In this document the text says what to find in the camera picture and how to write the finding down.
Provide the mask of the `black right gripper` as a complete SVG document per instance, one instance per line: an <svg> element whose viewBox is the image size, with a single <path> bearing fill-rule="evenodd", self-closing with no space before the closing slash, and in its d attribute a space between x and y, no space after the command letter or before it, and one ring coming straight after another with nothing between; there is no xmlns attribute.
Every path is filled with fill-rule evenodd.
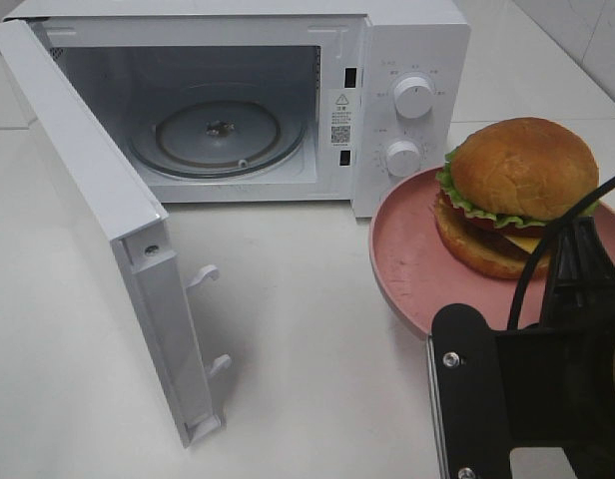
<svg viewBox="0 0 615 479"><path fill-rule="evenodd" d="M497 346L513 442L562 448L579 478L615 478L615 266L593 219L559 235L538 323Z"/></svg>

